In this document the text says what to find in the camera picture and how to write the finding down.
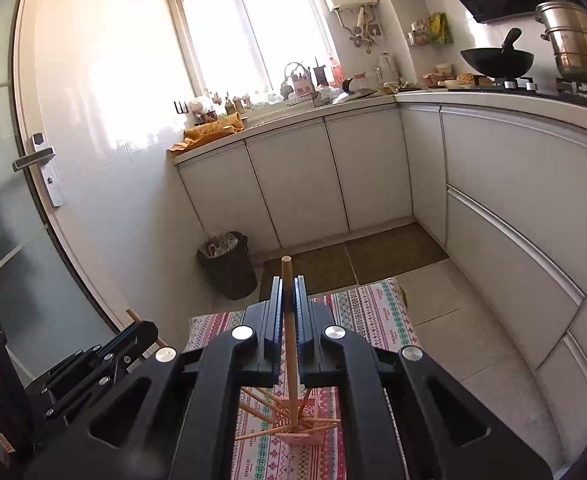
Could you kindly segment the wooden chopstick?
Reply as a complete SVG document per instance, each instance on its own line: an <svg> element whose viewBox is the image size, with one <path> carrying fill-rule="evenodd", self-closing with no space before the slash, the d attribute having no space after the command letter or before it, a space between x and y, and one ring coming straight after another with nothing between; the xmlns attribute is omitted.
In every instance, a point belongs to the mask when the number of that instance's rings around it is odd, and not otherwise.
<svg viewBox="0 0 587 480"><path fill-rule="evenodd" d="M140 323L144 322L144 320L134 310L127 309L126 313L135 323L140 324ZM156 338L156 345L159 348L163 348L166 346L166 342L161 337L158 337L158 338Z"/></svg>
<svg viewBox="0 0 587 480"><path fill-rule="evenodd" d="M307 404L309 404L310 396L312 393L312 389L307 389L304 392L304 396L299 401L298 405L298 420L299 424L302 425L303 422L308 422L313 418L312 415L309 414L307 411Z"/></svg>
<svg viewBox="0 0 587 480"><path fill-rule="evenodd" d="M299 429L297 326L295 326L295 291L292 258L280 259L282 308L284 309L284 342L286 343L287 388L289 394L289 431Z"/></svg>
<svg viewBox="0 0 587 480"><path fill-rule="evenodd" d="M331 429L336 429L341 424L340 419L323 419L321 426L313 426L310 428L305 428L303 430L304 434L316 434L316 432L323 432L328 431Z"/></svg>
<svg viewBox="0 0 587 480"><path fill-rule="evenodd" d="M274 426L266 430L250 432L250 434L243 434L242 436L237 436L235 437L235 441L250 440L259 437L271 436L272 434L284 434L285 432L289 432L291 428L291 425Z"/></svg>
<svg viewBox="0 0 587 480"><path fill-rule="evenodd" d="M272 393L262 388L248 388L242 387L241 391L246 395L250 396L251 399L266 406L269 410L277 413L284 417L289 417L290 412L288 404L284 400L277 398Z"/></svg>

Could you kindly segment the white kitchen cabinets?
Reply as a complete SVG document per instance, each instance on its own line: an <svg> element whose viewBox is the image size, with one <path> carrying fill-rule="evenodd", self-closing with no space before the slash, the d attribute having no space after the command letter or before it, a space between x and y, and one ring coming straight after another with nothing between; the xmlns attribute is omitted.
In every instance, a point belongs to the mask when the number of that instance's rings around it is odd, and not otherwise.
<svg viewBox="0 0 587 480"><path fill-rule="evenodd" d="M475 285L587 443L587 107L415 92L314 110L179 156L201 225L263 252L414 219Z"/></svg>

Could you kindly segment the pink perforated utensil holder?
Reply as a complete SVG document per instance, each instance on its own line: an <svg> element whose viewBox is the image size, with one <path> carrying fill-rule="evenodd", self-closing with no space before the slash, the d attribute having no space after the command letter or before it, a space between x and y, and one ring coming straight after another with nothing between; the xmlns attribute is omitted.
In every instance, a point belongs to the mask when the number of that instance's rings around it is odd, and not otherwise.
<svg viewBox="0 0 587 480"><path fill-rule="evenodd" d="M316 432L316 434L304 434L303 432L305 428L322 425L322 421L317 417L317 410L315 408L315 404L309 400L309 404L307 404L307 411L310 415L313 416L313 418L308 422L303 422L303 424L300 425L298 420L298 405L300 399L297 401L297 405L295 405L295 407L297 408L295 410L295 415L297 415L295 421L297 423L294 424L292 420L292 403L290 401L287 401L286 403L288 404L290 416L284 417L280 415L279 426L291 425L292 428L289 432L285 432L284 434L275 434L275 437L284 442L284 444L290 446L290 448L308 448L309 446L321 445L324 439L323 433L326 431Z"/></svg>

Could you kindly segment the dark trash bin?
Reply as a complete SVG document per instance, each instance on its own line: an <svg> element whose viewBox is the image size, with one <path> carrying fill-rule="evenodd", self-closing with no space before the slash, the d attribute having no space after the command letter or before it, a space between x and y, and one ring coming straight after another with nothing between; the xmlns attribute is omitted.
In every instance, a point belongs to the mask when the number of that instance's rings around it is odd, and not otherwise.
<svg viewBox="0 0 587 480"><path fill-rule="evenodd" d="M248 297L258 287L248 237L240 232L213 235L198 248L196 259L216 292L229 300Z"/></svg>

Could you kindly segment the yellow cloth on counter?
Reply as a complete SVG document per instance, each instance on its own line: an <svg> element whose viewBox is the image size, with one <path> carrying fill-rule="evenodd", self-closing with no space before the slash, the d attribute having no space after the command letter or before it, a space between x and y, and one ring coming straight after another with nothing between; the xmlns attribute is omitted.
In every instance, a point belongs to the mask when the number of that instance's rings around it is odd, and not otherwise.
<svg viewBox="0 0 587 480"><path fill-rule="evenodd" d="M244 123L240 114L231 114L215 122L187 128L182 133L182 140L174 143L167 151L168 154L175 157L243 130Z"/></svg>

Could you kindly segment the black wok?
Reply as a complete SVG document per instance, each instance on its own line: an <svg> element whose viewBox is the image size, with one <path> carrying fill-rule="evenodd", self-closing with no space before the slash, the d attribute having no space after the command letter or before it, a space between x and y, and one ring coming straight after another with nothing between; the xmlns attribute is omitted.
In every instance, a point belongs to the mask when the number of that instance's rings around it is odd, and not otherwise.
<svg viewBox="0 0 587 480"><path fill-rule="evenodd" d="M534 54L515 48L522 30L513 27L498 48L472 48L461 51L461 57L480 74L497 79L515 80L528 73Z"/></svg>

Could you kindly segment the stainless steel pot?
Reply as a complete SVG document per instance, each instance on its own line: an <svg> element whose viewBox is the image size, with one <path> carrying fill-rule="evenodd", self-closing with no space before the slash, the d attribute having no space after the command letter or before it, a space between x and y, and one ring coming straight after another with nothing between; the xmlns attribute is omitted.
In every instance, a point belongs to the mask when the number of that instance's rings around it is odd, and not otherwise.
<svg viewBox="0 0 587 480"><path fill-rule="evenodd" d="M567 0L540 3L535 19L545 27L542 38L553 46L563 79L587 84L587 11Z"/></svg>

